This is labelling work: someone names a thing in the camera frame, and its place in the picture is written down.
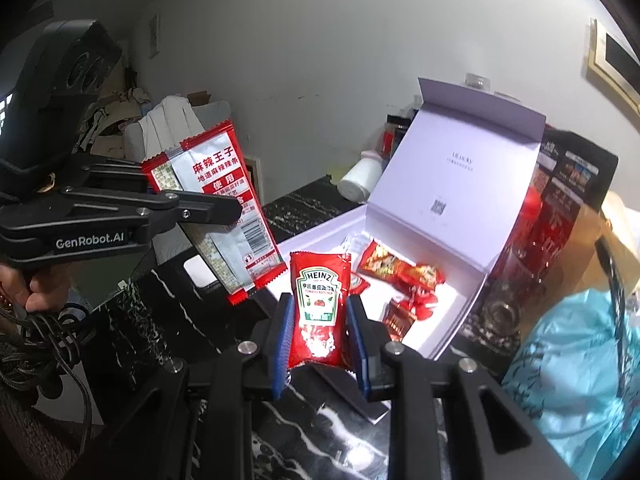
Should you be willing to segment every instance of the black marble table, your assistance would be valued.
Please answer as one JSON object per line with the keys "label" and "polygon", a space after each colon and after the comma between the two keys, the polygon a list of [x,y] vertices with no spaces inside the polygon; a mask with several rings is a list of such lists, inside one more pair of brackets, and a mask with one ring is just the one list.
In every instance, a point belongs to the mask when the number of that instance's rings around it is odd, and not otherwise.
{"label": "black marble table", "polygon": [[[264,213],[276,241],[281,242],[354,207],[325,177],[265,206]],[[203,296],[183,268],[184,261],[195,254],[194,249],[186,251],[129,282],[92,313],[98,335],[83,362],[105,423],[167,359],[181,357],[194,364],[215,358],[248,339],[254,324],[274,307],[266,291],[238,306],[226,301],[222,288]],[[473,316],[478,319],[465,324],[443,359],[457,361],[471,355],[491,369],[496,357],[508,359],[510,345],[487,338],[480,318]],[[503,365],[500,359],[497,365]],[[313,368],[296,368],[291,374],[280,400],[254,403],[256,478],[386,478],[387,407],[378,406],[380,416],[363,416]],[[438,438],[447,479],[446,434],[440,431]],[[194,463],[198,463],[197,454]]]}

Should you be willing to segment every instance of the teal plastic bag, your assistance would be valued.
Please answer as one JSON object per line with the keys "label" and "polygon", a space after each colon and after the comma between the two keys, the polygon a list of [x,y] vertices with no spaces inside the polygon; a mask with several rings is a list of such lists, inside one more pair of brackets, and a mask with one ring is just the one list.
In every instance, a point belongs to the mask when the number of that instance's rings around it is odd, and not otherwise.
{"label": "teal plastic bag", "polygon": [[610,292],[565,298],[502,381],[580,480],[603,478],[640,420],[640,329],[618,315]]}

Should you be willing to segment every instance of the box lid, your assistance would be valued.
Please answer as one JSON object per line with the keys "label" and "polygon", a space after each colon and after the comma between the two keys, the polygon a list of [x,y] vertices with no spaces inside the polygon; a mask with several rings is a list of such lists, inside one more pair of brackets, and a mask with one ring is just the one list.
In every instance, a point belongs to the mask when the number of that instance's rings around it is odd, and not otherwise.
{"label": "box lid", "polygon": [[424,104],[369,206],[489,272],[524,200],[546,117],[473,88],[419,82]]}

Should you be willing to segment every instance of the human hand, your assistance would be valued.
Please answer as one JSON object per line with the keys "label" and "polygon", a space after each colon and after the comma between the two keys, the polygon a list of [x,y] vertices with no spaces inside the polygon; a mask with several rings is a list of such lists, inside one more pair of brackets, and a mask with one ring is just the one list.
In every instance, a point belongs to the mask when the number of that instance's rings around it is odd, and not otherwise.
{"label": "human hand", "polygon": [[65,306],[71,288],[69,265],[40,270],[27,287],[20,270],[0,264],[0,285],[8,299],[23,305],[27,312],[57,312]]}

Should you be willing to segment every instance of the lavender box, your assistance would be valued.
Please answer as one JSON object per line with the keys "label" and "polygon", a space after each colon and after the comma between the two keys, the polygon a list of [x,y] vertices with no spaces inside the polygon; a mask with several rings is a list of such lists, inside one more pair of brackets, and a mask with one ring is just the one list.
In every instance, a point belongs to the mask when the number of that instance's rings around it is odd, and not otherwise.
{"label": "lavender box", "polygon": [[[534,169],[545,117],[513,101],[465,86],[420,79],[424,105],[367,204],[279,245],[293,251],[338,252],[364,232],[411,263],[438,265],[434,315],[414,323],[403,342],[436,358],[469,313],[513,227]],[[274,280],[290,292],[288,272]],[[371,280],[362,294],[381,319],[397,292]]]}

